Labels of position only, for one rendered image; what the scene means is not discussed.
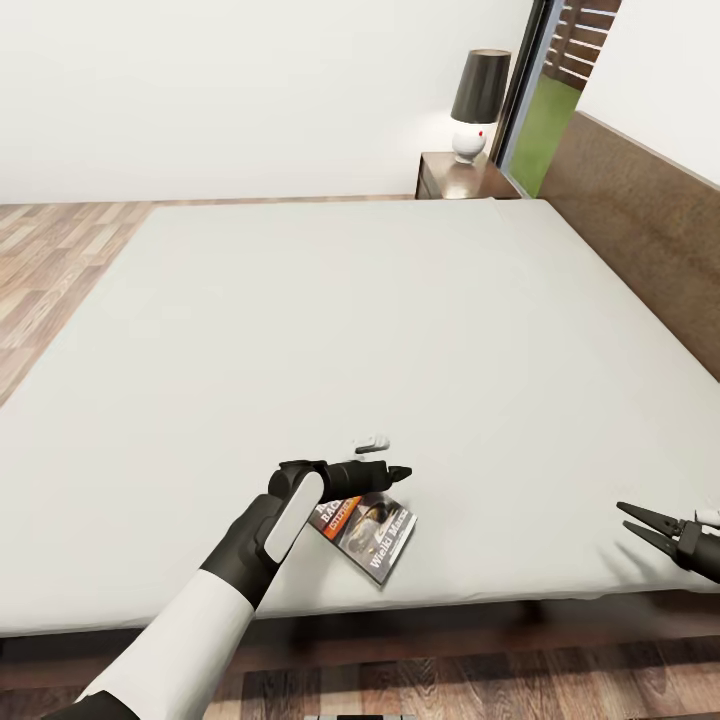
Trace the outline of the hardback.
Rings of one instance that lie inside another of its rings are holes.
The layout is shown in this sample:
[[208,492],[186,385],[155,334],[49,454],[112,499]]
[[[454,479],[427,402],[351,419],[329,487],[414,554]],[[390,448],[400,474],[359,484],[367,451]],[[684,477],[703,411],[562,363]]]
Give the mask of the hardback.
[[381,585],[416,521],[381,491],[319,503],[307,523]]

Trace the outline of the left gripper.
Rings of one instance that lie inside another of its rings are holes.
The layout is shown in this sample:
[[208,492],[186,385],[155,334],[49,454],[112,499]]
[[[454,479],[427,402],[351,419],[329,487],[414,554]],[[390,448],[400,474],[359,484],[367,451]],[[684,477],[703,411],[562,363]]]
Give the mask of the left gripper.
[[393,483],[398,483],[412,475],[412,467],[387,466],[386,461],[347,461],[339,463],[348,479],[344,500],[368,494],[368,492],[388,491]]

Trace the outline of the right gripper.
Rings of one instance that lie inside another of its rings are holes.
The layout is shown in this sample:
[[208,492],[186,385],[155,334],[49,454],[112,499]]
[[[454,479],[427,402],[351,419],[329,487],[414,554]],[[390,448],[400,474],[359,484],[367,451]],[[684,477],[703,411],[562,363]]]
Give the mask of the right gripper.
[[720,539],[703,533],[702,525],[622,501],[616,506],[650,527],[624,520],[628,530],[671,556],[684,570],[697,572],[720,584]]

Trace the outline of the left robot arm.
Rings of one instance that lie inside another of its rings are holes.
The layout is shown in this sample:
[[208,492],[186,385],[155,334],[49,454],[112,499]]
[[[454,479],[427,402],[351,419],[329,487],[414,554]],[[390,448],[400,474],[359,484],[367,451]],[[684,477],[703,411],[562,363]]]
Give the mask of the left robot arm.
[[349,437],[343,462],[280,462],[268,484],[150,626],[77,703],[39,720],[202,720],[277,571],[316,506],[388,491],[412,467],[369,461],[390,447]]

